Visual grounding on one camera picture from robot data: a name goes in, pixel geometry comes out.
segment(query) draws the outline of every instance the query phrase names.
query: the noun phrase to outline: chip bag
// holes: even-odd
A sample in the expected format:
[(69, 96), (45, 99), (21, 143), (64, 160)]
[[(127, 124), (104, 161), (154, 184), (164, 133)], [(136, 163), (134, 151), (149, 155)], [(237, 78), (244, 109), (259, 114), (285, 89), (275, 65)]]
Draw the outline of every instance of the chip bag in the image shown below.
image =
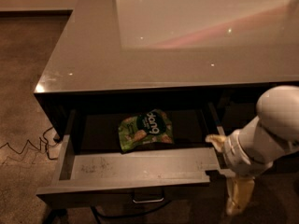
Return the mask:
[(172, 123), (160, 109), (121, 122), (119, 138), (123, 152), (151, 143), (173, 143)]

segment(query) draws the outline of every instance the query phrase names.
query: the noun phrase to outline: gray carpet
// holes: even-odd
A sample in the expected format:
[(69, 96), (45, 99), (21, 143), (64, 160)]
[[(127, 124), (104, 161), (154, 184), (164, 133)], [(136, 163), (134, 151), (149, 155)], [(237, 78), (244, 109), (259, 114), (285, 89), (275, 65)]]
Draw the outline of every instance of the gray carpet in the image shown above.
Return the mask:
[[(33, 91), (67, 17), (0, 18), (0, 146), (9, 142), (21, 152), (29, 139), (39, 147), (39, 137), (51, 124)], [(47, 133), (52, 144), (54, 131)], [(58, 155), (59, 146), (50, 151)], [(22, 154), (8, 146), (0, 149), (0, 223), (42, 223), (50, 210), (35, 193), (51, 181), (56, 161), (45, 149), (27, 146)], [(223, 195), (193, 201), (173, 201), (165, 208), (127, 219), (101, 219), (101, 223), (299, 223), (299, 174), (271, 174), (256, 179), (249, 208), (239, 217), (223, 214), (224, 179), (214, 187)], [(106, 215), (149, 210), (156, 205), (108, 204), (98, 207)], [(53, 223), (96, 223), (89, 208), (68, 209), (68, 215)]]

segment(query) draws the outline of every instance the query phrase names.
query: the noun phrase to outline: desk drawer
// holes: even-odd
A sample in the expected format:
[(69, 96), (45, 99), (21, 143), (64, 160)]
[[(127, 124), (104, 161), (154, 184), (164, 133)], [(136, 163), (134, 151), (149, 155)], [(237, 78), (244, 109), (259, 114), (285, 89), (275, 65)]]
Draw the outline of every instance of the desk drawer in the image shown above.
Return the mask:
[[(182, 112), (192, 113), (178, 111), (170, 114), (173, 120), (179, 120)], [(118, 147), (84, 149), (82, 144), (86, 136), (78, 133), (85, 134), (86, 127), (91, 129), (92, 122), (88, 123), (89, 119), (95, 121), (101, 120), (100, 118), (105, 121), (107, 117), (102, 115), (83, 119), (78, 112), (71, 113), (52, 182), (49, 187), (37, 191), (37, 196), (51, 208), (101, 203), (151, 203), (196, 197), (203, 195), (208, 189), (209, 176), (206, 171), (221, 169), (214, 148), (207, 147), (200, 140), (196, 143), (196, 139), (201, 139), (203, 135), (189, 134), (189, 141), (179, 138), (183, 141), (178, 146), (137, 150), (127, 154), (121, 154)], [(105, 134), (107, 131), (101, 129), (98, 132)], [(98, 144), (96, 137), (101, 136), (92, 135), (93, 139), (89, 140)], [(83, 151), (74, 150), (74, 141), (81, 142), (80, 148)]]

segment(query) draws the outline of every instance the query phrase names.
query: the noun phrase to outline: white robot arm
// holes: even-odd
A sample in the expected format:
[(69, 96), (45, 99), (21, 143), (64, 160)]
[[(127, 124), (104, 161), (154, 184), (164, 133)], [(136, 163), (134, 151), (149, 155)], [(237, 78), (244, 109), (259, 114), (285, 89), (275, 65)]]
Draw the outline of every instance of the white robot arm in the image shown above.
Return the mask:
[(229, 136), (208, 135), (206, 141), (235, 172), (234, 178), (227, 179), (230, 198), (226, 211), (239, 214), (249, 202), (254, 177), (269, 169), (274, 160), (299, 151), (299, 88), (270, 89), (258, 100), (257, 117), (247, 126)]

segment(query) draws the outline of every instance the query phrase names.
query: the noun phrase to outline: glossy tabletop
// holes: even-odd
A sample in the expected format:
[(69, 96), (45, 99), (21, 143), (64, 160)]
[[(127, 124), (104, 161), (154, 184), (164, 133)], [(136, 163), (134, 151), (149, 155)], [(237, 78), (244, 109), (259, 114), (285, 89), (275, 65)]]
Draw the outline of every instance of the glossy tabletop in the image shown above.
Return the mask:
[(299, 80), (298, 0), (79, 0), (35, 93)]

